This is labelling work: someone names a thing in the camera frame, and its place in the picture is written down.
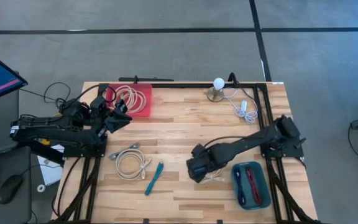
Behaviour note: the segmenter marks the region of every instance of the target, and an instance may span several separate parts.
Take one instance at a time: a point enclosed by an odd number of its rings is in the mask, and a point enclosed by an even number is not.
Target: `wooden tabletop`
[[[86,82],[83,90],[96,82]],[[285,87],[282,83],[267,83],[273,116],[291,116]],[[212,103],[206,97],[205,88],[154,88],[150,118],[134,120],[114,134],[108,136],[106,155],[121,151],[135,142],[152,162],[147,167],[145,180],[121,180],[116,174],[115,163],[102,158],[98,176],[98,187],[94,201],[92,222],[142,223],[149,218],[151,223],[274,223],[273,205],[265,209],[246,211],[236,202],[230,178],[234,164],[256,161],[267,177],[266,164],[255,147],[235,157],[223,170],[224,182],[197,184],[187,173],[186,160],[198,144],[221,136],[246,136],[259,131],[259,124],[249,125],[234,115],[234,108],[226,99]],[[90,104],[96,97],[97,88],[85,94],[81,100]],[[234,97],[235,104],[247,100],[248,109],[254,110],[251,99],[240,91]],[[75,158],[66,161],[62,180]],[[162,176],[149,196],[144,192],[154,176],[157,164],[163,161]],[[283,159],[288,189],[300,207],[311,218],[317,218],[305,168],[295,159]],[[122,162],[124,171],[139,168],[135,160]],[[83,168],[81,159],[71,173],[65,187],[62,208],[67,207],[78,191]],[[286,219],[282,195],[279,201],[283,219]],[[85,196],[81,217],[85,217],[88,196]]]

